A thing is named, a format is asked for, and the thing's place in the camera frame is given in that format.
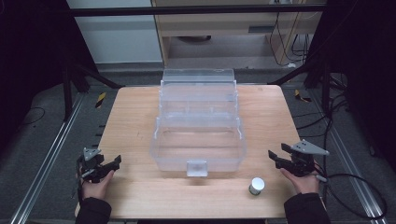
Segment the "wooden table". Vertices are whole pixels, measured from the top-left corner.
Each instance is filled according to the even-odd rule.
[[[120,169],[106,200],[113,218],[271,218],[284,217],[283,203],[294,189],[268,158],[268,149],[289,155],[281,143],[300,141],[278,86],[237,86],[247,156],[233,173],[186,177],[160,171],[149,155],[158,116],[159,87],[120,89],[99,148],[105,163],[121,154]],[[248,191],[253,177],[265,181],[258,196]]]

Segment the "yellow and black tape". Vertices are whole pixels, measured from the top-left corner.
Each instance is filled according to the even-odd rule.
[[[102,103],[105,100],[105,97],[106,97],[105,92],[100,93],[98,100],[96,101],[95,108],[100,108],[102,106]]]
[[[297,99],[297,100],[301,100],[301,101],[304,101],[304,102],[311,102],[311,98],[304,98],[304,97],[302,97],[301,95],[300,95],[300,92],[298,91],[298,90],[295,90],[294,91],[294,97]]]

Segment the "person's left hand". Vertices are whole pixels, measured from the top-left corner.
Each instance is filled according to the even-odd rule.
[[[111,178],[114,175],[114,171],[110,171],[100,183],[91,183],[85,181],[82,185],[82,200],[86,198],[96,198],[103,200],[106,196],[107,186],[110,183]]]

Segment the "plastic latch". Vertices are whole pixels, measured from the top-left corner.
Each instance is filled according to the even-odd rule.
[[[187,161],[187,176],[207,176],[207,162],[204,160]]]

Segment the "transparent storage container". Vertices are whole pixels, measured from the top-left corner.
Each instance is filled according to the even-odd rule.
[[[233,70],[165,69],[150,155],[187,176],[233,172],[245,158]]]

